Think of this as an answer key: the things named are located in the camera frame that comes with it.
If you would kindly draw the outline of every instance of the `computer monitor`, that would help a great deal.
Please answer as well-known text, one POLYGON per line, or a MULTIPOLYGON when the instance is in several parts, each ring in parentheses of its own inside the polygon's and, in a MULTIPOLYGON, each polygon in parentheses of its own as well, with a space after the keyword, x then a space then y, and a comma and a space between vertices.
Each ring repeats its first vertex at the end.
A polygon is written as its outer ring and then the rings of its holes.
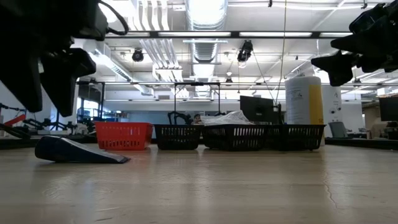
POLYGON ((274 101, 271 99, 241 96, 241 110, 250 121, 275 122, 274 101))
POLYGON ((398 96, 379 98, 381 121, 398 121, 398 96))

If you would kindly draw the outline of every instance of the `ventilation duct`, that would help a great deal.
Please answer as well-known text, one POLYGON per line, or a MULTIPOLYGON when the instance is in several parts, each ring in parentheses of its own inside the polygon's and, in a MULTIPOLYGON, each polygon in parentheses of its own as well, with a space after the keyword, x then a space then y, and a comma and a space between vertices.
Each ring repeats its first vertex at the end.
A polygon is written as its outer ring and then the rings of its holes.
MULTIPOLYGON (((223 30, 227 6, 228 0, 185 0, 188 29, 199 31, 223 30)), ((218 45, 208 43, 191 44, 192 62, 204 63, 193 65, 192 70, 196 77, 207 78, 208 82, 211 81, 215 66, 209 65, 209 63, 215 61, 218 45)), ((208 96, 210 94, 210 92, 205 93, 202 91, 203 88, 198 90, 197 95, 208 96)))

